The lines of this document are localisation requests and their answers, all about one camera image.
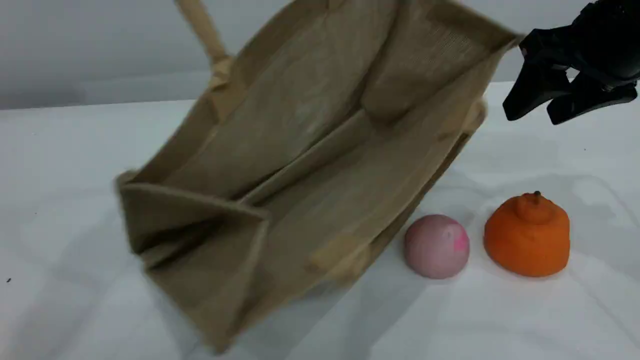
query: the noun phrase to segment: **bag handle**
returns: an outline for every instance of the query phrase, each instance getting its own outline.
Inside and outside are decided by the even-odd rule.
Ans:
[[[220,41],[218,30],[213,24],[207,8],[201,0],[174,0],[182,12],[182,16],[189,23],[211,63],[211,90],[224,86],[229,82],[233,57],[228,54],[224,44]]]

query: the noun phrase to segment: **white wall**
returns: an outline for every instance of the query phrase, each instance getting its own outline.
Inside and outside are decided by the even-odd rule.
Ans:
[[[289,0],[205,0],[232,52]],[[462,0],[526,33],[569,24],[588,0]],[[495,80],[517,77],[509,53]],[[171,0],[0,1],[0,108],[192,99],[207,60]]]

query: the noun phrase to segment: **pink toy ball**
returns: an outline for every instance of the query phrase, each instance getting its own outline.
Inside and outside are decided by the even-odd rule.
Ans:
[[[446,279],[457,275],[469,259],[465,228],[445,215],[416,220],[404,236],[407,265],[421,276]]]

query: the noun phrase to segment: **toy orange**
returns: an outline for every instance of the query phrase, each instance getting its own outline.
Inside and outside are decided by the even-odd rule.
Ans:
[[[486,222],[484,248],[516,274],[553,275],[569,262],[569,216],[540,192],[512,197]]]

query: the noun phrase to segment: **jute bag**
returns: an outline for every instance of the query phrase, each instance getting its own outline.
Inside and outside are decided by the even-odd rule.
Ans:
[[[177,2],[212,79],[117,184],[148,276],[223,351],[360,277],[482,123],[518,37],[449,1],[294,0],[233,58],[200,1]]]

